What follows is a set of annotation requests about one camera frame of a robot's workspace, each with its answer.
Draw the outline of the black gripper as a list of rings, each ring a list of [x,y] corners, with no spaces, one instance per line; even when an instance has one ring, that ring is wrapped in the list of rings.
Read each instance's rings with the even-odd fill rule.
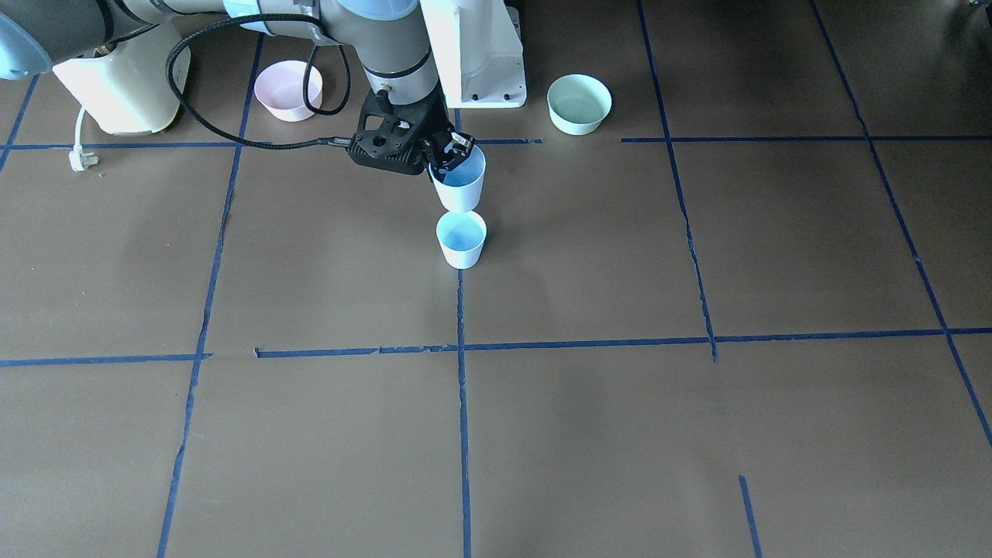
[[[345,152],[360,166],[421,174],[429,164],[453,172],[474,152],[474,136],[454,132],[444,95],[432,91],[410,105],[394,105],[387,91],[370,91]]]

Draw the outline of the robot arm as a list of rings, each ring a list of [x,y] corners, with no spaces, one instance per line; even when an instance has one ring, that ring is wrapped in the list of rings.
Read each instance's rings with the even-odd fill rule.
[[[167,53],[171,73],[195,41],[229,27],[295,36],[314,47],[354,48],[370,89],[351,137],[283,143],[282,150],[343,148],[353,162],[398,174],[450,172],[474,154],[444,101],[418,1],[4,1],[2,78],[20,81],[56,64],[131,40],[180,17],[226,14]]]

